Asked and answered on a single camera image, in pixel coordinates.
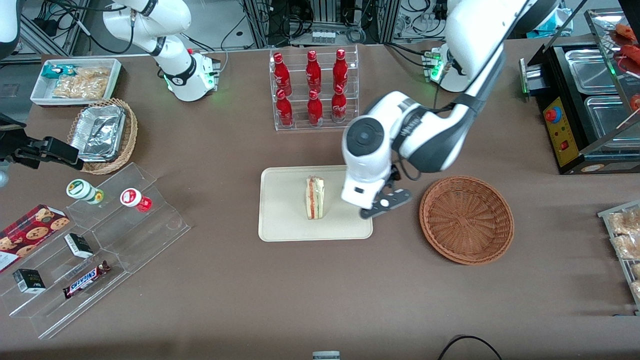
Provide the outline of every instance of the yellow control panel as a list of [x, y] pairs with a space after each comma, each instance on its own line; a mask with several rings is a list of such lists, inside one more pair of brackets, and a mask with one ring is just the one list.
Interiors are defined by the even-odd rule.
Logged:
[[544, 113], [547, 131], [551, 137], [551, 143], [556, 152], [556, 158], [560, 166], [565, 166], [579, 155], [569, 122], [564, 115], [562, 101], [557, 98], [549, 105]]

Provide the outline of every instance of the emergency stop button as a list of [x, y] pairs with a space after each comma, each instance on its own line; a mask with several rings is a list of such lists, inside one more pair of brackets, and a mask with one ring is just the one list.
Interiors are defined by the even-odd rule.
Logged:
[[549, 121], [551, 124], [557, 124], [561, 118], [562, 110], [557, 106], [554, 106], [545, 112], [545, 120]]

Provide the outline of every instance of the cookie box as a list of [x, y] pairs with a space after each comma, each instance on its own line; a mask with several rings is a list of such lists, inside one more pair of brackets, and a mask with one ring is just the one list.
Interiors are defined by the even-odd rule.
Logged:
[[26, 257], [68, 223], [69, 219], [62, 211], [38, 205], [0, 231], [0, 272]]

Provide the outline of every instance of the coca-cola bottle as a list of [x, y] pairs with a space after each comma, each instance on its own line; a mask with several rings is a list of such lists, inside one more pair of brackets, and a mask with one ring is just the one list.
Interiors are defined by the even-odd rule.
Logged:
[[291, 103], [287, 99], [287, 96], [282, 89], [276, 91], [276, 109], [278, 112], [278, 118], [283, 127], [293, 126], [293, 110], [291, 109]]
[[309, 112], [309, 124], [313, 127], [321, 127], [322, 118], [322, 102], [318, 99], [317, 90], [309, 90], [309, 102], [307, 103]]
[[347, 87], [347, 71], [349, 70], [349, 65], [347, 65], [347, 61], [345, 60], [346, 52], [344, 49], [338, 49], [335, 52], [335, 64], [333, 64], [333, 87], [335, 85], [342, 85], [342, 88]]
[[291, 77], [289, 76], [289, 69], [284, 65], [282, 60], [282, 54], [275, 53], [273, 55], [273, 61], [276, 63], [276, 67], [273, 70], [273, 75], [276, 78], [276, 85], [279, 89], [284, 90], [286, 96], [291, 95]]
[[347, 115], [347, 97], [344, 96], [344, 87], [338, 84], [333, 89], [335, 94], [331, 98], [331, 119], [340, 124]]
[[322, 87], [322, 70], [317, 61], [315, 50], [309, 50], [307, 53], [307, 83], [311, 90], [321, 91]]

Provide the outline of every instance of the beige tray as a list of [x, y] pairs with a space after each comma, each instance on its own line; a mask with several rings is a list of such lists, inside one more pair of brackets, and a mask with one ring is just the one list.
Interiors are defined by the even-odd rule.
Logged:
[[[366, 239], [373, 222], [360, 218], [360, 208], [340, 198], [347, 167], [281, 167], [262, 172], [258, 235], [262, 241]], [[308, 220], [306, 179], [324, 179], [324, 218]]]

